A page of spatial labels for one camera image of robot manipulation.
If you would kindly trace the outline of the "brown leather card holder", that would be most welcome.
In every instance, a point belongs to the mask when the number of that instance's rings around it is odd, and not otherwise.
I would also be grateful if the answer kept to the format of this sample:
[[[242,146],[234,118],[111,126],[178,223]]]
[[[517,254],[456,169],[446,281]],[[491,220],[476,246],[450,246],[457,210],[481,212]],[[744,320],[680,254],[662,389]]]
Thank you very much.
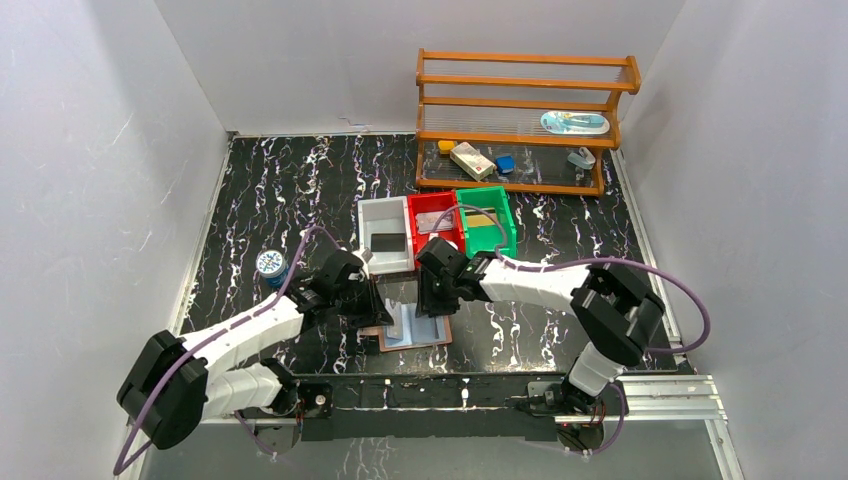
[[[453,342],[449,316],[419,316],[416,303],[386,300],[385,307],[393,320],[392,325],[358,330],[361,337],[376,339],[380,352],[443,346]]]

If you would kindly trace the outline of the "grey numbered credit card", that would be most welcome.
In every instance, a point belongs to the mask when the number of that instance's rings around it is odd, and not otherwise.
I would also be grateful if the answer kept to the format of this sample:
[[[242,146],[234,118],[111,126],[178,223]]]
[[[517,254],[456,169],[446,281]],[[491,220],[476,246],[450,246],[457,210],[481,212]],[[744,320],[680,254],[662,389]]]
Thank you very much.
[[[417,213],[414,217],[416,231],[422,235],[454,231],[456,225],[453,213],[442,217],[443,211]]]

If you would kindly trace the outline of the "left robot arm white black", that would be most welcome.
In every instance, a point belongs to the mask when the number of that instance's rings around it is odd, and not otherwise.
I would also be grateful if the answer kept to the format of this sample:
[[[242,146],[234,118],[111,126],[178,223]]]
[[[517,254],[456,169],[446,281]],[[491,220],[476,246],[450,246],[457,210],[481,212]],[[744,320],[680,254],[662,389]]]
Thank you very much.
[[[391,323],[372,261],[366,248],[340,249],[319,270],[295,276],[286,289],[227,321],[183,337],[156,333],[120,386],[119,406],[161,450],[209,418],[251,408],[286,416],[305,408],[300,380],[278,360],[240,364],[331,319],[355,328]]]

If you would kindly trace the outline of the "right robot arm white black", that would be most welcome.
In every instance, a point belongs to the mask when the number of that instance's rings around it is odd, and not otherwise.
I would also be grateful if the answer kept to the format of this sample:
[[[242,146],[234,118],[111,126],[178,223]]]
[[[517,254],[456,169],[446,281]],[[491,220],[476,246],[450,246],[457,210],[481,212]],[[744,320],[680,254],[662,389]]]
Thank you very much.
[[[666,307],[618,259],[556,268],[492,251],[469,257],[434,238],[418,252],[419,311],[451,315],[461,301],[520,302],[574,316],[588,337],[563,382],[565,405],[590,413],[603,390],[643,359]]]

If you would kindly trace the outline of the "black card in white bin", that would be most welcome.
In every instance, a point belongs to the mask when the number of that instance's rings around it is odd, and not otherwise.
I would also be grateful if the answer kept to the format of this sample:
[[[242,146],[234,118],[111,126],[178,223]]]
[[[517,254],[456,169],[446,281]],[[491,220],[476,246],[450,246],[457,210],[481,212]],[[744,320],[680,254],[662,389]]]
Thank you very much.
[[[407,237],[404,233],[373,233],[369,249],[373,253],[403,253],[407,249]]]

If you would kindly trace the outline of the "green plastic bin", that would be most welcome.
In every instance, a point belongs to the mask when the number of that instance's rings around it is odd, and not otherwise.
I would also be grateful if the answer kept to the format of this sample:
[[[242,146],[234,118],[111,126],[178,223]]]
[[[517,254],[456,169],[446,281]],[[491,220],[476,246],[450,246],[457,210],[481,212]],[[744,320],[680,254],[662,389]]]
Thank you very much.
[[[517,229],[505,189],[501,186],[460,189],[455,192],[459,204],[465,205],[460,217],[465,234],[465,252],[472,258],[479,251],[493,251],[516,257]]]

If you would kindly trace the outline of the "blue patterned can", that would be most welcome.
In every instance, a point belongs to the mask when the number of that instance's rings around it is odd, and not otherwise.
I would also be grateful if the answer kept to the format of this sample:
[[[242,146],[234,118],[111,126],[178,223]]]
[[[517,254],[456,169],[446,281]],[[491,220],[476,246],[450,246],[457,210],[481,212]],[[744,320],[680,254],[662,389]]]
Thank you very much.
[[[255,268],[267,285],[279,290],[288,275],[289,264],[278,250],[268,249],[260,252],[255,260]]]

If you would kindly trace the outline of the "white plastic bin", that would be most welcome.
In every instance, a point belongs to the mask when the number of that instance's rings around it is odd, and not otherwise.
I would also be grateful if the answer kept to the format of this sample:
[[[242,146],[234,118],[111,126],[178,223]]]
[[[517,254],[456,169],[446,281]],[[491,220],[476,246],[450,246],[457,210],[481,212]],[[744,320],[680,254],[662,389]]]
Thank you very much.
[[[358,238],[361,248],[368,249],[372,258],[368,268],[374,275],[396,274],[414,270],[412,238],[407,211],[407,197],[394,196],[360,200],[357,204]],[[373,233],[404,233],[407,249],[403,253],[373,253],[369,249]]]

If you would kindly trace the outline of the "small blue block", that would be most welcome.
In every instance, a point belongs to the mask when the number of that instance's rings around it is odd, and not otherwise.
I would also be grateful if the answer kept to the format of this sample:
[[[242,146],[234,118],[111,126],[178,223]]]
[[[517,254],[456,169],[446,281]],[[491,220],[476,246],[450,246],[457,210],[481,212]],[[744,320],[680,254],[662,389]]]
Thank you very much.
[[[495,165],[499,175],[509,175],[515,169],[515,160],[512,155],[501,155],[495,159]]]

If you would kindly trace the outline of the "white cardboard box on shelf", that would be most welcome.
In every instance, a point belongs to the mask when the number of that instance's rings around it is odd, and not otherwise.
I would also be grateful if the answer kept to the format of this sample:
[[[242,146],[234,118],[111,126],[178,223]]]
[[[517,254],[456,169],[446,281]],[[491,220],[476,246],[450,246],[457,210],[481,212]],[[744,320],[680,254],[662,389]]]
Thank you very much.
[[[467,142],[454,146],[449,156],[467,175],[478,182],[496,170],[496,165],[491,160]]]

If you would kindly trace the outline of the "small yellow block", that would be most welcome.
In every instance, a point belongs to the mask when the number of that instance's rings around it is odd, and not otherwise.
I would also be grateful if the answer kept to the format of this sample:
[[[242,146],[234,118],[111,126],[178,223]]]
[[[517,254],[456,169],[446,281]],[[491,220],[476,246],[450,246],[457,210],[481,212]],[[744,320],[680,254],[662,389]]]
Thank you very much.
[[[456,145],[457,143],[452,140],[439,140],[437,142],[437,147],[441,155],[449,155]]]

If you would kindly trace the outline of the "wooden orange shelf rack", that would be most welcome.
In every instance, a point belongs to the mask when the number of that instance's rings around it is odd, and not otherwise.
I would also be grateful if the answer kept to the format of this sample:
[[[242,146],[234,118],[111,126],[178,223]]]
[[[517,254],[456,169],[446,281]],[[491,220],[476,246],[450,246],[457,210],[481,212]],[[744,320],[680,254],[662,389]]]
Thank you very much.
[[[509,192],[600,197],[603,158],[622,143],[621,99],[642,85],[633,55],[592,57],[438,51],[417,53],[416,183],[422,188],[501,186]],[[610,123],[604,135],[555,135],[540,117],[548,111],[590,112]],[[439,140],[467,142],[488,159],[512,155],[509,175],[494,172],[478,182],[441,155]],[[591,170],[567,160],[587,147]]]

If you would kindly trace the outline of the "light blue tape dispenser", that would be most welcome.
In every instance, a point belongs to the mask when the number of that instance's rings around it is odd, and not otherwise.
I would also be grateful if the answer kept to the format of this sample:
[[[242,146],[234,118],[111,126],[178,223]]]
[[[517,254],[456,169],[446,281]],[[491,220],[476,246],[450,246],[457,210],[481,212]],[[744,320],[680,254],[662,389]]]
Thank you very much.
[[[597,162],[595,155],[587,147],[579,147],[577,150],[570,152],[567,160],[569,163],[583,170],[591,170]]]

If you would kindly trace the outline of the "teal packaged tool on shelf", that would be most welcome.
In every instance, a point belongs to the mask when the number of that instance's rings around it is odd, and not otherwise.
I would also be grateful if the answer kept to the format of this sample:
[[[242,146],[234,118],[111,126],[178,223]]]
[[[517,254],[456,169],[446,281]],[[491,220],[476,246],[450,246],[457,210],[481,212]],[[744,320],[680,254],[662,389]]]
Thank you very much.
[[[603,115],[590,112],[548,111],[540,117],[540,125],[555,135],[597,136],[610,130]]]

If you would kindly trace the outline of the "black metal base frame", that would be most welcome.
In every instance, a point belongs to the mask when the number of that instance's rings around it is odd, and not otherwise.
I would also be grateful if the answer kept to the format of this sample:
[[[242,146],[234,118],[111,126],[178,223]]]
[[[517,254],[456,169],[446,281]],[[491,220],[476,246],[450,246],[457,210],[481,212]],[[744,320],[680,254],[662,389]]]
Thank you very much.
[[[302,375],[297,402],[280,413],[249,407],[257,433],[291,426],[306,442],[363,437],[497,438],[563,442],[598,454],[630,412],[621,381],[590,399],[566,393],[560,373]]]

